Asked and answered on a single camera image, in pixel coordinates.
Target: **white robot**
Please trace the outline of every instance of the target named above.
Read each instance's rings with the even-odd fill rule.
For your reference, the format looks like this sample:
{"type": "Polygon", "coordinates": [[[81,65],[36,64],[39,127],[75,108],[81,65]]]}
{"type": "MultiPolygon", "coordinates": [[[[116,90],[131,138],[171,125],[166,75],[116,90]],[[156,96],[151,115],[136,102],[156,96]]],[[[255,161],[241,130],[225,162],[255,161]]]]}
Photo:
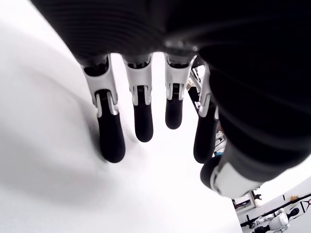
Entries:
{"type": "Polygon", "coordinates": [[[260,224],[269,221],[269,224],[265,227],[257,227],[253,233],[265,233],[267,231],[274,231],[274,233],[283,233],[290,227],[290,217],[293,217],[299,213],[299,209],[293,209],[289,214],[286,214],[284,209],[279,209],[273,214],[267,216],[260,216],[250,226],[251,229],[259,226],[260,224]]]}

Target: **robotic hand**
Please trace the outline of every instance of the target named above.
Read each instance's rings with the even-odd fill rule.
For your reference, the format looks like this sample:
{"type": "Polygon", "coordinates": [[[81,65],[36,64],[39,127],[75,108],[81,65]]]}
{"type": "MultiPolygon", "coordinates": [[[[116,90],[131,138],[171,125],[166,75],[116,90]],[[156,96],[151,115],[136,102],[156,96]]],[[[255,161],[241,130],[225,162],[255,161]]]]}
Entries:
{"type": "Polygon", "coordinates": [[[125,154],[112,52],[125,62],[142,142],[153,136],[152,53],[165,53],[170,129],[181,124],[191,64],[202,57],[206,73],[193,152],[204,164],[202,182],[219,194],[240,197],[310,154],[310,2],[32,2],[82,66],[106,160],[117,163],[125,154]],[[222,156],[211,158],[218,120],[227,145],[222,156]]]}
{"type": "Polygon", "coordinates": [[[286,214],[284,209],[279,209],[275,211],[273,214],[267,216],[260,216],[256,219],[256,221],[250,226],[251,229],[256,226],[269,221],[269,224],[265,227],[257,227],[255,229],[255,233],[266,233],[267,231],[274,231],[274,233],[283,233],[289,227],[289,219],[290,217],[296,216],[299,213],[299,209],[293,209],[289,214],[286,214]]]}

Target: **black rubber fingertip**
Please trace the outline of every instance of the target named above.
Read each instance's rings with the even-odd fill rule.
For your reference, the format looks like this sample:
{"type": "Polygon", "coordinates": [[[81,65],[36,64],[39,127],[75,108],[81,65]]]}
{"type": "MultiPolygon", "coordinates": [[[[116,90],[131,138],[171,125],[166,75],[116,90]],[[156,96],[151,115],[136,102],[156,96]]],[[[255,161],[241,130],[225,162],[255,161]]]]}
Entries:
{"type": "Polygon", "coordinates": [[[196,129],[193,155],[198,163],[205,163],[215,150],[215,139],[218,121],[214,119],[215,107],[208,109],[206,117],[200,117],[196,129]]]}
{"type": "Polygon", "coordinates": [[[139,103],[134,105],[135,133],[141,142],[149,142],[154,135],[151,104],[139,103]]]}
{"type": "Polygon", "coordinates": [[[215,157],[208,159],[201,169],[201,173],[200,173],[201,181],[208,188],[211,188],[210,177],[212,175],[214,168],[218,166],[220,159],[221,159],[221,156],[215,156],[215,157]]]}
{"type": "Polygon", "coordinates": [[[112,115],[109,110],[106,90],[98,92],[101,98],[102,116],[98,119],[101,152],[107,161],[120,162],[125,155],[125,142],[120,114],[112,115]]]}
{"type": "Polygon", "coordinates": [[[165,123],[171,130],[178,129],[183,119],[183,101],[166,99],[165,123]]]}

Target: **white wall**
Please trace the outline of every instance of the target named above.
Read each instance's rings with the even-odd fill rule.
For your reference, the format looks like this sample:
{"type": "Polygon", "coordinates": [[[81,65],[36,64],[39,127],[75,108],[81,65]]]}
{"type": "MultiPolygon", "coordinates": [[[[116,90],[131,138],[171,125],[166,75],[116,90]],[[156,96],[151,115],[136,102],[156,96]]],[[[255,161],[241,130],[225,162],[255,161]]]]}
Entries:
{"type": "Polygon", "coordinates": [[[125,67],[112,55],[126,155],[103,162],[81,68],[27,1],[0,2],[0,232],[240,233],[231,200],[207,189],[192,154],[188,95],[165,125],[164,56],[153,57],[154,137],[140,143],[125,67]]]}

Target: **white table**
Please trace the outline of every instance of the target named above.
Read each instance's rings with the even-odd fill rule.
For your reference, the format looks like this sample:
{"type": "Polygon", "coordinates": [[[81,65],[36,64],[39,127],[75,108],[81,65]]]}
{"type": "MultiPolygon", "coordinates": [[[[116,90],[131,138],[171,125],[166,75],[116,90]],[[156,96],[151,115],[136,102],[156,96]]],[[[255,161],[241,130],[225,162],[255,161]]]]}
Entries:
{"type": "Polygon", "coordinates": [[[241,233],[230,199],[200,181],[188,95],[178,130],[165,125],[164,56],[153,57],[154,137],[135,137],[121,57],[112,55],[126,143],[103,162],[96,109],[63,42],[27,2],[0,12],[0,232],[241,233]]]}

